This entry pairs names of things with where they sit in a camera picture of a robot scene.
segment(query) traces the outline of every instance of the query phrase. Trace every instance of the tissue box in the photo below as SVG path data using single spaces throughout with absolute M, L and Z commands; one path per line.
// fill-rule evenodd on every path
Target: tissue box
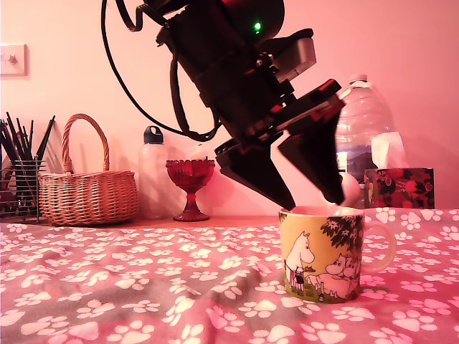
M 433 168 L 365 170 L 365 208 L 435 208 Z

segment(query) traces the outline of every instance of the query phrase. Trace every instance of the moomin mug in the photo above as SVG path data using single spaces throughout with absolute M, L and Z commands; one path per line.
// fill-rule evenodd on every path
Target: moomin mug
M 388 226 L 365 223 L 362 210 L 342 206 L 280 210 L 280 247 L 285 290 L 314 302 L 339 303 L 359 295 L 360 273 L 377 272 L 395 257 L 396 241 Z M 362 262 L 364 232 L 382 229 L 389 242 L 378 262 Z

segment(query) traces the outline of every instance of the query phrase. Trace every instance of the table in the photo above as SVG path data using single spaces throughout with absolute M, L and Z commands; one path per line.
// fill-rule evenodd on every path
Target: table
M 459 343 L 459 210 L 365 213 L 393 229 L 397 256 L 340 305 L 285 293 L 273 218 L 0 224 L 1 342 Z M 385 247 L 367 235 L 364 260 Z

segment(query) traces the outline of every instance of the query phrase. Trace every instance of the water bottle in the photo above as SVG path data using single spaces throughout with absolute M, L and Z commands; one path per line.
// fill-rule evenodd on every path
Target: water bottle
M 166 170 L 167 149 L 161 130 L 151 125 L 143 133 L 143 147 L 138 154 L 139 212 L 143 219 L 164 219 L 167 188 L 171 183 Z
M 392 114 L 365 74 L 352 76 L 349 89 L 340 98 L 345 106 L 336 127 L 339 170 L 357 179 L 363 195 L 364 172 L 376 168 L 372 160 L 372 138 L 393 131 Z

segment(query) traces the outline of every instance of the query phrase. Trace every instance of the green led light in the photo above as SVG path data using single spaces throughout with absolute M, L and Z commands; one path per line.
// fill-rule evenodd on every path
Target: green led light
M 259 34 L 260 33 L 260 30 L 261 30 L 261 23 L 259 21 L 257 21 L 254 25 L 253 25 L 253 29 L 255 30 L 255 33 L 256 34 Z

